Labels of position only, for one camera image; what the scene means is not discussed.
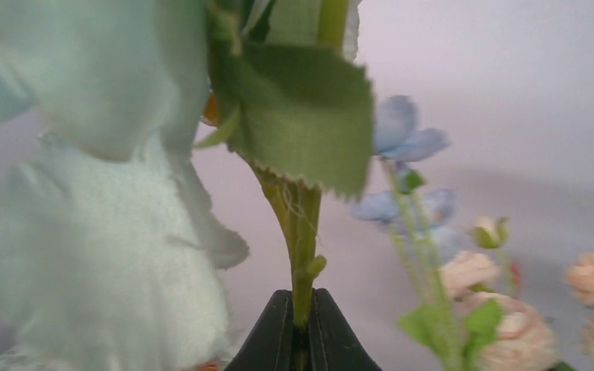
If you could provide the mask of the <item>blue daisy flower stem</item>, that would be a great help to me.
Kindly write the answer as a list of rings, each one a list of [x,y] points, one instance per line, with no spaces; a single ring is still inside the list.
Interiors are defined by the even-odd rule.
[[[375,110],[373,151],[390,188],[364,196],[351,206],[351,213],[386,229],[421,301],[399,325],[429,348],[444,370],[464,370],[469,365],[465,339],[442,283],[439,242],[432,233],[451,215],[453,193],[420,196],[425,177],[412,166],[448,146],[444,131],[418,126],[418,109],[410,97],[384,98]]]

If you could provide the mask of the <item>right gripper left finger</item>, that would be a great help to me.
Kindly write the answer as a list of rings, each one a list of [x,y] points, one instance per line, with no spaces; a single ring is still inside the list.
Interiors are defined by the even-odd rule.
[[[224,371],[289,371],[292,369],[292,293],[277,290]]]

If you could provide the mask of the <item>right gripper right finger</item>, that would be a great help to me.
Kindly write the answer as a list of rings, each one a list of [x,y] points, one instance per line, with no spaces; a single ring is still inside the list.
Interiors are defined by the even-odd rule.
[[[381,371],[325,288],[312,292],[308,337],[310,370]]]

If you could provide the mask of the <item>light blue peony flower stem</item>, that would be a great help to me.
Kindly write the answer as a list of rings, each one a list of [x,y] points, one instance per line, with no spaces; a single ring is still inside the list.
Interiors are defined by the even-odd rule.
[[[288,185],[364,187],[358,2],[0,1],[0,123],[35,152],[0,185],[0,316],[48,370],[198,370],[240,346],[220,272],[249,255],[194,168],[216,133]]]

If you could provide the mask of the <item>pink rose flower stem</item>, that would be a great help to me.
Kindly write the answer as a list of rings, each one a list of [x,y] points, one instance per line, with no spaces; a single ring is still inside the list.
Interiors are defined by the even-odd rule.
[[[504,253],[507,218],[478,216],[461,250],[438,270],[451,317],[439,335],[445,370],[549,370],[557,340],[543,317],[517,296],[516,264]]]

